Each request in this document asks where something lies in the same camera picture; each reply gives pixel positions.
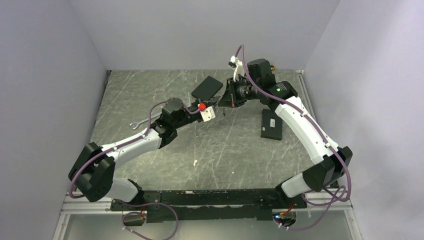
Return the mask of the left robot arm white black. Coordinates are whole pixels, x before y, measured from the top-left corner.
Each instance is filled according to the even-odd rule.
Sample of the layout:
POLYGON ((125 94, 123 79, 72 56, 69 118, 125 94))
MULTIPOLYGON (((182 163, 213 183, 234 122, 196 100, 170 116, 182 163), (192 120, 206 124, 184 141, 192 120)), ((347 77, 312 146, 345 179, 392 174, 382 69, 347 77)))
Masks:
POLYGON ((156 120, 148 115, 148 125, 141 132, 109 144, 85 145, 68 174, 69 196, 85 197, 90 202, 108 197, 124 202, 131 210, 139 209, 144 203, 142 187, 131 179, 115 177, 115 170, 145 153, 167 146, 177 137, 179 128, 214 119, 218 102, 216 96, 186 105, 180 98, 173 97, 155 104, 155 107, 161 106, 161 113, 156 120))

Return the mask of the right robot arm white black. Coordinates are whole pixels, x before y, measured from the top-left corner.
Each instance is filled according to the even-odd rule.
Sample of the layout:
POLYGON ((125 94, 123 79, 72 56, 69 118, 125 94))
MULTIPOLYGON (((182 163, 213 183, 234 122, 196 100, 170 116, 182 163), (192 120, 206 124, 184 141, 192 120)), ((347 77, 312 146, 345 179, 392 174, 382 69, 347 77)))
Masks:
POLYGON ((232 56, 228 64, 234 73, 227 79, 218 106, 238 108, 247 101, 259 100, 294 132, 312 162, 311 167, 277 187, 275 200, 280 207, 287 208, 296 196, 319 192, 346 174, 353 156, 351 149, 340 147, 323 131, 288 81, 276 81, 268 60, 260 58, 244 64, 232 56))

